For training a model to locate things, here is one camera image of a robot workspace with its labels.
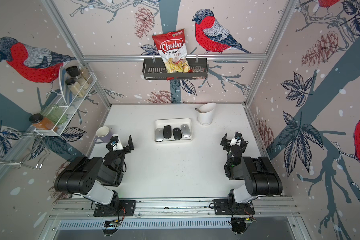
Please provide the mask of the silver mouse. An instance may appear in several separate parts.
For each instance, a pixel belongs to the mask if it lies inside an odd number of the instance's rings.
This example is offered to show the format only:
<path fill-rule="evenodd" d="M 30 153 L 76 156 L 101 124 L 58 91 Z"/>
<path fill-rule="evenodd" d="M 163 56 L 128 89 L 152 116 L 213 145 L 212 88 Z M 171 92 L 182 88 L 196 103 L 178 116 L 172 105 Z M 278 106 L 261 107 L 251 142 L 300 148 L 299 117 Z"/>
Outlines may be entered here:
<path fill-rule="evenodd" d="M 164 140 L 163 128 L 157 128 L 155 130 L 155 141 L 162 142 Z"/>
<path fill-rule="evenodd" d="M 187 125 L 187 124 L 181 125 L 181 131 L 182 131 L 184 138 L 189 138 L 192 135 L 192 131 L 191 131 L 189 125 Z"/>

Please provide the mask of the rounded black mouse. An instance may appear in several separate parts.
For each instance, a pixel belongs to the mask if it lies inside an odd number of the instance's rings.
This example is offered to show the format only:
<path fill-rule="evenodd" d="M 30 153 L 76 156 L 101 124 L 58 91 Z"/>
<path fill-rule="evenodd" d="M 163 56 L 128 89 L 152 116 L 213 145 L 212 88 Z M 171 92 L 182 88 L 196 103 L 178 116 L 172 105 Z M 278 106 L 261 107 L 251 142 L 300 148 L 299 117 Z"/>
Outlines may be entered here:
<path fill-rule="evenodd" d="M 182 131 L 180 128 L 173 129 L 173 137 L 176 141 L 181 140 L 183 137 Z"/>

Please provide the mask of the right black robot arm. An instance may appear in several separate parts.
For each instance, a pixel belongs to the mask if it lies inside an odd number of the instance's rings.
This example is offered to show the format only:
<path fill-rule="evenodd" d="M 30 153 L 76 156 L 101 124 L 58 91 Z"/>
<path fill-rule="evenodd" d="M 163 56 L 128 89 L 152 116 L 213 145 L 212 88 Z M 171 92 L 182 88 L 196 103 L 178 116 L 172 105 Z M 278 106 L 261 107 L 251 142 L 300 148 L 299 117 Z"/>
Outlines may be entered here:
<path fill-rule="evenodd" d="M 269 158 L 243 156 L 248 143 L 240 132 L 235 132 L 231 140 L 224 135 L 220 143 L 227 152 L 224 165 L 226 177 L 231 181 L 244 182 L 228 194 L 228 206 L 232 209 L 240 209 L 258 198 L 281 195 L 283 192 L 282 181 Z"/>

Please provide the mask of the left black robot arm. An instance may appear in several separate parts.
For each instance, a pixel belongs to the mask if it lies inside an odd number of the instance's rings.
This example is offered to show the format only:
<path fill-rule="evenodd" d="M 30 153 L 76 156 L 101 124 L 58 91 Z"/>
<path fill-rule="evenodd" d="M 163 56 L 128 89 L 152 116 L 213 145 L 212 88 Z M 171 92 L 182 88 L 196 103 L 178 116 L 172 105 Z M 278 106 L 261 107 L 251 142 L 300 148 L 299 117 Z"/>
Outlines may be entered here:
<path fill-rule="evenodd" d="M 104 157 L 75 158 L 56 178 L 54 188 L 57 192 L 79 195 L 92 201 L 98 207 L 104 206 L 119 210 L 119 196 L 108 187 L 118 187 L 127 171 L 126 154 L 134 149 L 129 136 L 128 144 L 123 146 L 119 136 L 114 135 L 106 145 L 108 153 Z"/>

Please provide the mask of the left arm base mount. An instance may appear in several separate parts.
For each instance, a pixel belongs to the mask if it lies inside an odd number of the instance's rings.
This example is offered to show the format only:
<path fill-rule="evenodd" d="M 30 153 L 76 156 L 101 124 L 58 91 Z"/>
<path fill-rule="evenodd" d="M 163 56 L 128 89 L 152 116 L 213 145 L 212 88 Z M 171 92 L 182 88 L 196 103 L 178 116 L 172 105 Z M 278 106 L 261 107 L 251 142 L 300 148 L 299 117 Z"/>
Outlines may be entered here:
<path fill-rule="evenodd" d="M 96 205 L 94 217 L 132 217 L 136 203 L 136 200 L 119 200 L 117 205 Z"/>

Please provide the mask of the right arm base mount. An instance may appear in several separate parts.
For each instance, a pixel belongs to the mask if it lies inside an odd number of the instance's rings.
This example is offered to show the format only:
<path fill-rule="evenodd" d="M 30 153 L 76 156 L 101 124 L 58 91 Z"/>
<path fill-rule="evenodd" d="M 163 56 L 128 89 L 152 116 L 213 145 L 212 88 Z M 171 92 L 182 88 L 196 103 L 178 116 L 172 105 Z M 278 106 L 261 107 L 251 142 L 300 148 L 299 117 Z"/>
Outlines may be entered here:
<path fill-rule="evenodd" d="M 217 216 L 248 215 L 255 214 L 253 204 L 238 204 L 228 198 L 213 199 L 214 211 Z"/>

